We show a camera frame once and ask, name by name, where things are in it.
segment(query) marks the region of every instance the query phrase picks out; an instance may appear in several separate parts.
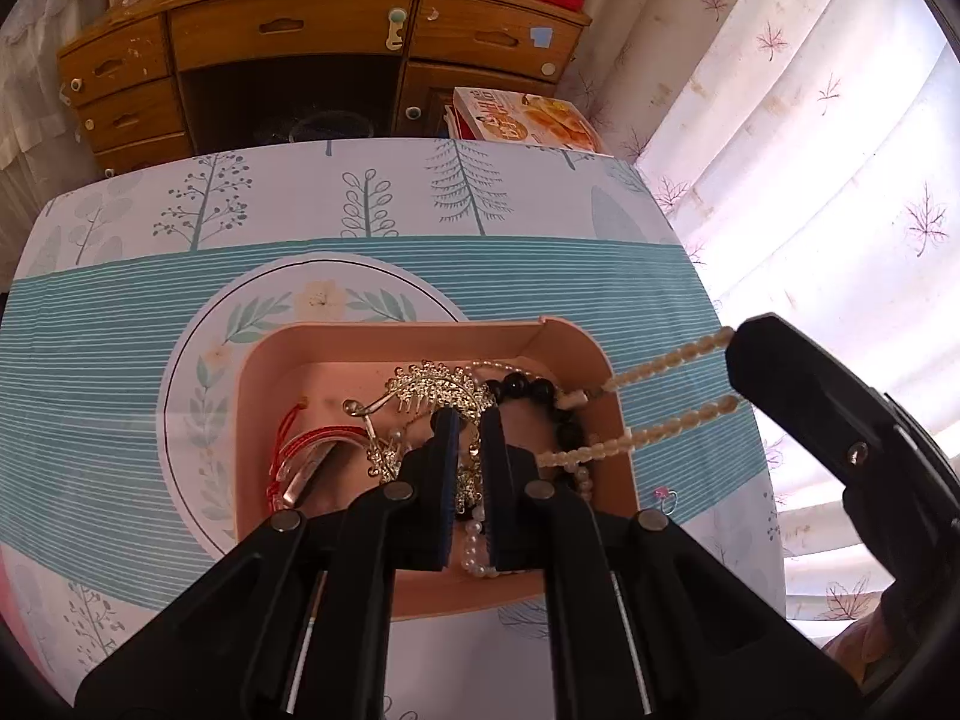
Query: black bead bracelet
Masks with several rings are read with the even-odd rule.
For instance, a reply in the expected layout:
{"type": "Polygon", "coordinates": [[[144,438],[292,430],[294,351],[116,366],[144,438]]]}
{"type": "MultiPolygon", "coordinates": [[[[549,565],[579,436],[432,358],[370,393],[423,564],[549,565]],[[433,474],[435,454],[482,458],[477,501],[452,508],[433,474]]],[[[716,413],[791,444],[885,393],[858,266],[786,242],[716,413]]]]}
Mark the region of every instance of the black bead bracelet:
{"type": "Polygon", "coordinates": [[[584,429],[570,410],[558,409],[557,388],[549,379],[530,381],[519,371],[508,373],[502,382],[488,379],[485,384],[498,404],[505,400],[520,400],[528,397],[546,409],[547,416],[554,423],[554,436],[560,451],[570,452],[579,449],[587,442],[584,429]]]}

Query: lace curtain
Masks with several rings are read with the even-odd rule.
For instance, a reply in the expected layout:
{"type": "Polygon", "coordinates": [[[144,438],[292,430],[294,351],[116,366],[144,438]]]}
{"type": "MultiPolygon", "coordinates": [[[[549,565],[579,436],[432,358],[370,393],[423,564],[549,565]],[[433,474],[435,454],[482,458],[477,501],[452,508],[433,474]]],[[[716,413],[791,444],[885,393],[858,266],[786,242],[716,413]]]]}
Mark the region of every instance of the lace curtain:
{"type": "Polygon", "coordinates": [[[0,292],[47,200],[99,177],[61,101],[56,50],[106,0],[17,0],[0,26],[0,292]]]}
{"type": "MultiPolygon", "coordinates": [[[[587,0],[560,87],[635,161],[723,322],[775,311],[960,453],[960,65],[923,0],[587,0]]],[[[825,642],[891,578],[841,485],[757,417],[787,617],[825,642]]]]}

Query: drawer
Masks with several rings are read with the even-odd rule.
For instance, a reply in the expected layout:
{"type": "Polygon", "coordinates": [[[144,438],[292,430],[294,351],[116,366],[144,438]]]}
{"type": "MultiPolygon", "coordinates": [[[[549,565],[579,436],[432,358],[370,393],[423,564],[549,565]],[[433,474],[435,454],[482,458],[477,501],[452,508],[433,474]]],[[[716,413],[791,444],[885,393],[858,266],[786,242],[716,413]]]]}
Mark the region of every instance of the drawer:
{"type": "Polygon", "coordinates": [[[77,109],[80,127],[93,151],[182,132],[173,79],[160,79],[117,92],[77,109]]]}
{"type": "Polygon", "coordinates": [[[94,156],[97,164],[104,169],[104,175],[109,178],[122,172],[186,159],[193,156],[193,148],[190,148],[190,139],[186,133],[176,132],[173,135],[161,135],[160,138],[129,143],[128,146],[112,148],[110,151],[101,151],[94,156]]]}
{"type": "Polygon", "coordinates": [[[59,59],[64,94],[75,107],[169,76],[160,16],[132,23],[59,59]]]}
{"type": "Polygon", "coordinates": [[[403,76],[394,135],[401,138],[445,137],[443,110],[446,105],[453,103],[455,86],[503,89],[506,92],[544,97],[553,95],[556,88],[547,81],[508,76],[490,70],[410,62],[403,76]]]}
{"type": "Polygon", "coordinates": [[[421,0],[410,55],[556,83],[579,37],[579,26],[498,2],[421,0]]]}
{"type": "Polygon", "coordinates": [[[178,8],[170,22],[176,69],[305,53],[400,53],[412,1],[212,0],[178,8]],[[397,39],[387,47],[395,8],[397,39]]]}

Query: red string bracelet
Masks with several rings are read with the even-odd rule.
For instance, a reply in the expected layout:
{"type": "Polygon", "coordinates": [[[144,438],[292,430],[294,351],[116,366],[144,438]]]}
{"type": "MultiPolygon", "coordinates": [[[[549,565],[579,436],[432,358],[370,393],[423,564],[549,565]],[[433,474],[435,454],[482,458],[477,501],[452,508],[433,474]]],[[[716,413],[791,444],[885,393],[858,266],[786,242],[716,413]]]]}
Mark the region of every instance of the red string bracelet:
{"type": "Polygon", "coordinates": [[[289,461],[314,443],[326,442],[327,440],[346,440],[363,448],[367,448],[370,439],[367,431],[355,425],[330,425],[328,427],[316,428],[294,436],[289,442],[284,443],[290,428],[296,420],[296,415],[300,410],[307,406],[306,399],[302,399],[280,420],[280,427],[277,428],[277,440],[274,443],[274,453],[270,462],[270,484],[267,485],[267,507],[271,512],[276,512],[282,508],[280,506],[280,483],[289,476],[289,461]]]}

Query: blue striped pattern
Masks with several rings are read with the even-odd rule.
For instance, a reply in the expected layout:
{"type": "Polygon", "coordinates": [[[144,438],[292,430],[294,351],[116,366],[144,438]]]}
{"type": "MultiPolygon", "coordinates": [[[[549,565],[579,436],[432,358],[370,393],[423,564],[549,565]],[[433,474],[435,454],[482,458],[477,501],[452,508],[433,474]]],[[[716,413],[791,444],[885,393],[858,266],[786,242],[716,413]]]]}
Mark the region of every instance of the blue striped pattern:
{"type": "MultiPolygon", "coordinates": [[[[471,319],[566,317],[615,370],[712,332],[680,247],[522,238],[281,242],[162,255],[17,281],[0,331],[0,538],[88,586],[162,608],[210,565],[157,464],[155,405],[182,329],[213,293],[291,254],[363,254],[408,269],[471,319]]],[[[728,391],[722,358],[623,395],[646,424],[728,391]]],[[[749,413],[637,453],[640,502],[658,485],[689,519],[764,469],[749,413]]]]}

